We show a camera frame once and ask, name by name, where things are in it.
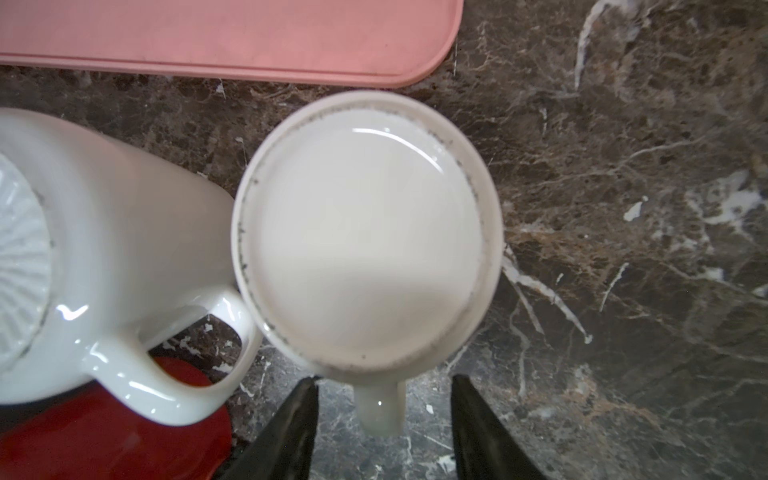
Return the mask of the pink rectangular tray mat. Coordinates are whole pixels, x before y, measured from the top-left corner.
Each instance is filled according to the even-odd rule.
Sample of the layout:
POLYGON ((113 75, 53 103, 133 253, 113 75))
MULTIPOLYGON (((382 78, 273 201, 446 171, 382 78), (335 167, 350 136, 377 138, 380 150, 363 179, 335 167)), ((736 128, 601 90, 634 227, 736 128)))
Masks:
POLYGON ((397 88, 433 72, 460 1, 5 1, 5 65, 397 88))

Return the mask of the cream mug red inside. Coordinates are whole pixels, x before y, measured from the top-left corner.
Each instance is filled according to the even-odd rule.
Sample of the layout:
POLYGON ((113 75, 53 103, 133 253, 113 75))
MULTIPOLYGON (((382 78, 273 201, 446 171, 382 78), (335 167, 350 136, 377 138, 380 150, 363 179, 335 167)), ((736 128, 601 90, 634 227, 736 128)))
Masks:
POLYGON ((497 287, 499 197, 467 137, 411 98, 315 101, 241 179, 232 258, 266 339, 352 387, 363 430, 402 432, 406 382, 472 336, 497 287))

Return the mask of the white ribbed-bottom mug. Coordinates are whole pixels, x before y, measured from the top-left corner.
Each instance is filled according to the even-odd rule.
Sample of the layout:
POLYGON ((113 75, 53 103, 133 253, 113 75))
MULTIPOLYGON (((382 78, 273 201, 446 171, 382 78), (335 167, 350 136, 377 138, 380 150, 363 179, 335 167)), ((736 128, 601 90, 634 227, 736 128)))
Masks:
POLYGON ((141 149, 57 117, 1 112, 1 401, 95 381, 154 422, 209 417, 262 337, 235 287, 233 198, 141 149), (206 316, 239 337, 225 378, 174 379, 152 348, 206 316))

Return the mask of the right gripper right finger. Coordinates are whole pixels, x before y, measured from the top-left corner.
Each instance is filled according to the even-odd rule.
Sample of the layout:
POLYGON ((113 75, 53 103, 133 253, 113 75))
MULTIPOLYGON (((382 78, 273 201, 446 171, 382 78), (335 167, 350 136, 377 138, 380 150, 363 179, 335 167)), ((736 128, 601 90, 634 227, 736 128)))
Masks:
POLYGON ((467 375, 452 377, 451 420, 459 479, 546 478, 513 440, 467 375))

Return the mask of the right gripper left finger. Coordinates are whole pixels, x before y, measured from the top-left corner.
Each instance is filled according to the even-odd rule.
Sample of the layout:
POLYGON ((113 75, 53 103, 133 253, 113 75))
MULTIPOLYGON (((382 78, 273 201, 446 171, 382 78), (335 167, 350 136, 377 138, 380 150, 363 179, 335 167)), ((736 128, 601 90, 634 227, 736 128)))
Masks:
POLYGON ((314 377, 300 380, 224 479, 308 479, 319 418, 314 377))

